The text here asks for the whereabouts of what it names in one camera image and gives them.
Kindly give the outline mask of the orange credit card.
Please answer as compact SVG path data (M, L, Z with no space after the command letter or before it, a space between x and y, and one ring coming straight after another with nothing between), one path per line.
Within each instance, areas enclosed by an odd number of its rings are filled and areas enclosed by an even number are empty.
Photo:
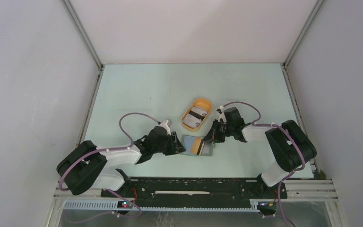
M196 137L191 144L190 153L192 155L200 156L203 150L203 144L202 138Z

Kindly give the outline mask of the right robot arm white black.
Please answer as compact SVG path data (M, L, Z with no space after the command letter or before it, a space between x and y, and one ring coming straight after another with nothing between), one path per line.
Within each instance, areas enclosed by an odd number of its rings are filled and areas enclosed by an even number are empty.
M265 123L224 122L214 120L204 142L223 143L233 137L243 143L267 143L275 161L257 177L256 192L267 198L275 191L275 185L305 168L307 162L316 157L313 143L293 120L281 125Z

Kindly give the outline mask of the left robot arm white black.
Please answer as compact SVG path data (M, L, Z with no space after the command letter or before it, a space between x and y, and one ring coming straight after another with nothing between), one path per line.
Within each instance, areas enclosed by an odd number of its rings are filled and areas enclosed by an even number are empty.
M130 147L98 148L86 140L57 165L60 189L73 195L81 195L89 189L110 189L119 197L125 197L130 192L130 183L118 166L141 164L157 153L169 156L185 151L176 132L168 132L161 126L156 126Z

